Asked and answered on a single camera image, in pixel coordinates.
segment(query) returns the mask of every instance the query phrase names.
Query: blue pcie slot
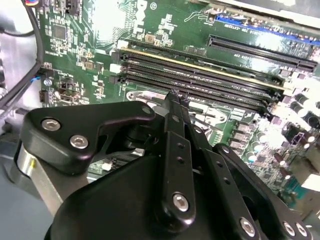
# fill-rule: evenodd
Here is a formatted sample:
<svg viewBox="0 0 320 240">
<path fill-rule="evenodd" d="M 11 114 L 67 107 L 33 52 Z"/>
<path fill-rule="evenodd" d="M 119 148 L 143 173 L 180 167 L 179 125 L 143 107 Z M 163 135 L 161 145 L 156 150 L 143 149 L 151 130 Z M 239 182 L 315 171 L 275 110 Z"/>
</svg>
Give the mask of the blue pcie slot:
<svg viewBox="0 0 320 240">
<path fill-rule="evenodd" d="M 241 21 L 230 19 L 230 18 L 226 18 L 226 17 L 222 17 L 222 16 L 219 16 L 219 15 L 216 16 L 215 20 L 217 20 L 219 22 L 222 22 L 222 23 L 227 23 L 227 24 L 239 26 L 239 27 L 245 28 L 245 29 L 251 29 L 251 30 L 254 30 L 254 31 L 258 31 L 258 32 L 277 35 L 277 36 L 282 37 L 282 38 L 291 39 L 291 40 L 294 40 L 294 41 L 297 41 L 297 42 L 302 42 L 302 43 L 305 43 L 305 44 L 320 46 L 320 41 L 318 41 L 318 40 L 308 40 L 308 39 L 303 39 L 302 40 L 302 39 L 300 39 L 300 38 L 298 38 L 298 37 L 296 37 L 294 35 L 286 35 L 286 34 L 281 33 L 281 32 L 270 31 L 269 29 L 267 29 L 267 28 L 265 28 L 263 26 L 258 26 L 258 27 L 254 27 L 254 26 L 250 26 L 250 25 L 244 26 L 244 25 L 242 25 Z"/>
</svg>

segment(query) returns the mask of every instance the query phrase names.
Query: blue wire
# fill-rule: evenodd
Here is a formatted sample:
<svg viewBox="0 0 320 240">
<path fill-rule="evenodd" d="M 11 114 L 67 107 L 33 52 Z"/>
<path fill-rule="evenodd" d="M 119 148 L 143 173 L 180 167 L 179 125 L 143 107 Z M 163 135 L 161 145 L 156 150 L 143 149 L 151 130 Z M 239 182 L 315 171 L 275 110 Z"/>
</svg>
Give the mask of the blue wire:
<svg viewBox="0 0 320 240">
<path fill-rule="evenodd" d="M 32 79 L 30 80 L 30 82 L 33 83 L 34 81 L 40 80 L 40 79 L 41 79 L 41 77 L 36 76 L 36 77 L 32 78 Z"/>
</svg>

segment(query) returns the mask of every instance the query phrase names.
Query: pcie slot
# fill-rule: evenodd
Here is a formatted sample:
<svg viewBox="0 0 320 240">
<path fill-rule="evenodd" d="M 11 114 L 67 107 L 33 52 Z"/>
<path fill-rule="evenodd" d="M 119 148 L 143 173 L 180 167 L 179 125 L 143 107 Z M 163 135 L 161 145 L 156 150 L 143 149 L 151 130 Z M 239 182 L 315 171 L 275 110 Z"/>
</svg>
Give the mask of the pcie slot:
<svg viewBox="0 0 320 240">
<path fill-rule="evenodd" d="M 256 91 L 264 92 L 265 94 L 274 93 L 275 89 L 278 90 L 285 90 L 285 88 L 276 86 L 273 84 L 269 84 L 266 82 L 258 81 L 255 79 L 251 79 L 248 77 L 241 77 L 237 75 L 232 75 L 224 72 L 218 72 L 218 71 L 208 71 L 206 68 L 201 67 L 194 67 L 189 66 L 185 64 L 178 64 L 176 62 L 172 61 L 166 61 L 165 59 L 159 59 L 159 58 L 152 58 L 149 55 L 143 55 L 143 54 L 135 54 L 135 52 L 132 52 L 131 49 L 124 49 L 124 52 L 119 53 L 119 58 L 122 58 L 124 61 L 129 62 L 131 64 L 155 64 L 155 65 L 162 65 L 166 66 L 168 68 L 175 68 L 179 71 L 184 71 L 189 74 L 197 74 L 200 76 L 203 76 L 204 78 L 214 78 L 223 82 L 231 83 L 231 84 L 238 84 L 241 86 L 244 86 L 246 88 L 252 88 Z"/>
<path fill-rule="evenodd" d="M 256 85 L 256 84 L 250 84 L 247 82 L 239 81 L 235 78 L 231 77 L 226 77 L 226 76 L 220 76 L 218 74 L 214 73 L 206 73 L 202 72 L 200 70 L 194 71 L 193 69 L 184 67 L 183 69 L 179 65 L 172 65 L 169 64 L 170 66 L 165 66 L 166 63 L 160 63 L 157 62 L 154 64 L 162 64 L 163 69 L 159 68 L 152 68 L 150 66 L 150 61 L 147 62 L 146 60 L 139 60 L 137 59 L 133 61 L 128 61 L 130 63 L 129 66 L 136 66 L 138 68 L 150 68 L 150 69 L 156 69 L 157 71 L 161 71 L 162 73 L 167 73 L 175 76 L 180 76 L 184 78 L 190 78 L 193 80 L 199 80 L 199 82 L 207 83 L 210 84 L 211 86 L 216 86 L 216 87 L 222 87 L 222 88 L 227 88 L 230 90 L 235 90 L 237 92 L 241 92 L 242 94 L 250 94 L 254 95 L 255 98 L 261 98 L 266 101 L 270 101 L 272 97 L 270 94 L 273 95 L 274 92 L 271 92 L 268 88 L 264 88 L 262 86 Z"/>
<path fill-rule="evenodd" d="M 174 75 L 169 72 L 161 72 L 158 70 L 149 69 L 149 68 L 141 67 L 138 65 L 130 65 L 127 69 L 128 69 L 128 73 L 136 72 L 142 75 L 145 74 L 145 75 L 151 75 L 151 76 L 158 76 L 160 78 L 167 78 L 167 79 L 170 79 L 171 81 L 178 80 L 186 84 L 198 86 L 199 88 L 203 87 L 208 90 L 219 91 L 227 95 L 233 95 L 233 96 L 238 96 L 239 98 L 245 98 L 251 102 L 259 103 L 259 101 L 268 101 L 268 103 L 270 103 L 272 100 L 270 97 L 268 98 L 265 96 L 253 95 L 253 94 L 250 94 L 249 92 L 243 92 L 236 89 L 226 88 L 226 86 L 214 85 L 211 82 L 205 82 L 203 80 Z"/>
<path fill-rule="evenodd" d="M 178 51 L 178 50 L 175 50 L 172 48 L 156 46 L 153 44 L 149 44 L 149 43 L 145 43 L 145 42 L 141 42 L 141 41 L 137 41 L 137 40 L 133 40 L 133 39 L 130 39 L 128 41 L 129 41 L 129 45 L 131 47 L 135 47 L 135 46 L 143 47 L 143 48 L 146 48 L 150 51 L 153 51 L 155 54 L 170 53 L 172 55 L 181 56 L 181 57 L 185 57 L 185 58 L 189 58 L 189 59 L 194 59 L 195 61 L 207 62 L 207 63 L 213 64 L 213 65 L 216 65 L 217 67 L 228 68 L 230 71 L 232 70 L 232 72 L 234 72 L 234 70 L 237 70 L 237 71 L 239 71 L 239 72 L 237 72 L 237 74 L 244 73 L 244 72 L 246 72 L 248 74 L 254 74 L 255 78 L 257 78 L 257 79 L 269 77 L 267 74 L 259 72 L 259 71 L 255 71 L 252 69 L 243 69 L 242 67 L 239 67 L 239 66 L 236 66 L 233 64 L 228 64 L 226 62 L 221 62 L 221 61 L 217 61 L 217 60 L 214 60 L 211 58 L 201 57 L 198 55 L 192 55 L 190 53 Z M 274 78 L 274 79 L 277 80 L 278 82 L 281 82 L 281 79 L 279 79 L 279 78 Z"/>
<path fill-rule="evenodd" d="M 236 107 L 236 108 L 240 108 L 240 109 L 244 109 L 244 110 L 248 110 L 248 111 L 253 111 L 253 112 L 257 112 L 257 113 L 261 113 L 261 114 L 264 114 L 266 112 L 265 107 L 254 106 L 254 105 L 250 105 L 250 104 L 243 103 L 243 102 L 237 102 L 234 100 L 220 98 L 220 97 L 217 97 L 217 96 L 214 96 L 211 94 L 207 94 L 205 92 L 195 91 L 195 90 L 189 89 L 187 87 L 178 86 L 173 83 L 161 82 L 156 79 L 146 78 L 145 76 L 126 75 L 124 79 L 121 79 L 119 76 L 116 76 L 115 78 L 118 78 L 119 82 L 131 82 L 131 83 L 145 85 L 148 87 L 150 87 L 150 86 L 158 87 L 161 89 L 166 89 L 168 91 L 177 90 L 179 93 L 186 94 L 190 97 L 195 97 L 195 98 L 199 98 L 199 99 L 203 99 L 203 100 L 210 100 L 216 104 L 223 104 L 223 105 L 226 105 L 229 107 Z"/>
<path fill-rule="evenodd" d="M 227 51 L 234 54 L 240 54 L 246 57 L 265 60 L 270 63 L 299 69 L 307 72 L 313 72 L 317 67 L 315 61 L 309 61 L 298 57 L 289 56 L 282 53 L 277 53 L 271 50 L 266 50 L 260 47 L 251 46 L 245 43 L 233 41 L 223 37 L 210 35 L 209 44 L 210 47 Z"/>
</svg>

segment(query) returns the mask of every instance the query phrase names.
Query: silver screw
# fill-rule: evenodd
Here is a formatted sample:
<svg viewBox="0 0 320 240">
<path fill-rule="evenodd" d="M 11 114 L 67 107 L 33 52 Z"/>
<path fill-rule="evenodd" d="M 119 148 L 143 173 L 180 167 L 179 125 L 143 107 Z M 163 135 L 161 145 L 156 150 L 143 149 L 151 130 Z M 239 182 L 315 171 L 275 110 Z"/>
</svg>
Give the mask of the silver screw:
<svg viewBox="0 0 320 240">
<path fill-rule="evenodd" d="M 60 123 L 55 119 L 45 119 L 41 122 L 42 127 L 47 131 L 57 131 L 61 128 Z"/>
<path fill-rule="evenodd" d="M 303 226 L 300 225 L 300 223 L 296 222 L 295 225 L 298 228 L 299 232 L 302 234 L 302 236 L 306 237 L 308 235 L 307 231 L 304 229 Z"/>
<path fill-rule="evenodd" d="M 227 154 L 230 153 L 229 148 L 227 148 L 226 146 L 222 146 L 222 150 Z"/>
<path fill-rule="evenodd" d="M 186 212 L 189 209 L 189 203 L 187 199 L 181 194 L 173 195 L 173 204 L 181 211 Z"/>
<path fill-rule="evenodd" d="M 76 149 L 85 149 L 88 147 L 89 142 L 84 136 L 74 135 L 70 138 L 70 144 Z"/>
<path fill-rule="evenodd" d="M 256 235 L 256 230 L 254 226 L 244 217 L 240 218 L 240 224 L 242 229 L 248 234 L 250 237 L 254 237 Z"/>
<path fill-rule="evenodd" d="M 51 81 L 50 79 L 45 79 L 45 80 L 43 81 L 43 84 L 44 84 L 45 86 L 47 86 L 47 87 L 50 87 L 50 86 L 52 85 L 52 81 Z"/>
<path fill-rule="evenodd" d="M 142 108 L 142 111 L 144 111 L 146 114 L 150 114 L 151 113 L 150 109 L 148 107 L 146 107 L 146 106 L 144 106 Z"/>
<path fill-rule="evenodd" d="M 290 234 L 293 237 L 296 235 L 295 230 L 292 228 L 292 226 L 290 226 L 289 223 L 284 221 L 283 225 L 284 225 L 285 230 L 288 232 L 288 234 Z"/>
<path fill-rule="evenodd" d="M 173 118 L 173 120 L 175 120 L 177 123 L 180 122 L 180 119 L 179 119 L 176 115 L 173 115 L 172 118 Z"/>
<path fill-rule="evenodd" d="M 195 130 L 198 134 L 202 133 L 201 128 L 198 127 L 198 126 L 194 126 L 194 130 Z"/>
</svg>

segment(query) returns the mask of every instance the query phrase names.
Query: green circuit board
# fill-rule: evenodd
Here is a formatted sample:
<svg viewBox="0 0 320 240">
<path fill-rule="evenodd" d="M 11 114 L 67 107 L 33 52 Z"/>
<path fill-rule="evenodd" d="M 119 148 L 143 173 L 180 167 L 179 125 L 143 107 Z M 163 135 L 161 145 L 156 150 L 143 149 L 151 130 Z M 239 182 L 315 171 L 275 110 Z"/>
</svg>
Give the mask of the green circuit board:
<svg viewBox="0 0 320 240">
<path fill-rule="evenodd" d="M 272 122 L 251 108 L 190 95 L 190 105 L 202 112 L 194 114 L 195 121 L 206 130 L 212 145 L 236 145 L 231 139 L 235 131 L 245 127 L 246 134 L 234 147 L 237 154 L 275 193 L 288 188 L 291 180 L 279 172 L 273 155 L 288 155 L 284 167 L 289 169 L 297 156 L 304 157 L 306 149 L 299 144 L 284 144 L 287 140 L 282 130 L 290 122 L 315 137 L 319 135 L 317 129 L 290 108 L 295 97 L 304 94 L 314 101 L 310 111 L 320 115 L 316 108 L 320 100 L 316 91 L 317 86 L 320 87 L 320 33 L 317 30 L 228 6 L 190 0 L 67 2 L 75 3 L 75 7 L 66 11 L 66 0 L 43 0 L 43 6 L 36 12 L 45 48 L 43 66 L 54 70 L 54 76 L 42 83 L 44 107 L 132 100 L 157 105 L 151 99 L 163 100 L 168 89 L 130 80 L 118 84 L 110 81 L 111 76 L 125 74 L 121 65 L 126 62 L 112 57 L 113 53 L 122 54 L 123 47 L 146 56 L 162 56 L 183 66 L 189 64 L 197 70 L 205 68 L 204 71 L 252 81 L 290 98 L 268 106 L 268 111 L 279 112 L 280 121 Z M 168 70 L 161 65 L 153 68 Z M 260 132 L 276 140 L 264 142 L 262 150 L 255 152 L 252 144 L 259 141 Z M 102 164 L 95 163 L 93 172 L 106 174 Z"/>
</svg>

